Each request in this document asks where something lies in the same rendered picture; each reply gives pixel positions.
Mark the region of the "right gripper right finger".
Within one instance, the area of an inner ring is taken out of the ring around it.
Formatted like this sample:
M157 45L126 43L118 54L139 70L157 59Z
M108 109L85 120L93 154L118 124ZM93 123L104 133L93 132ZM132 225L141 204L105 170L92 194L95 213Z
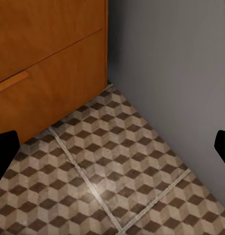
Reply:
M225 163L225 131L218 130L215 138L214 148Z

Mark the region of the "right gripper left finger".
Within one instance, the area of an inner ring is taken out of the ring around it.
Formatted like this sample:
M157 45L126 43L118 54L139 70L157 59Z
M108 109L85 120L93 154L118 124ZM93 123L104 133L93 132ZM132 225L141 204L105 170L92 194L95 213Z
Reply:
M20 149L15 130L0 134L0 180Z

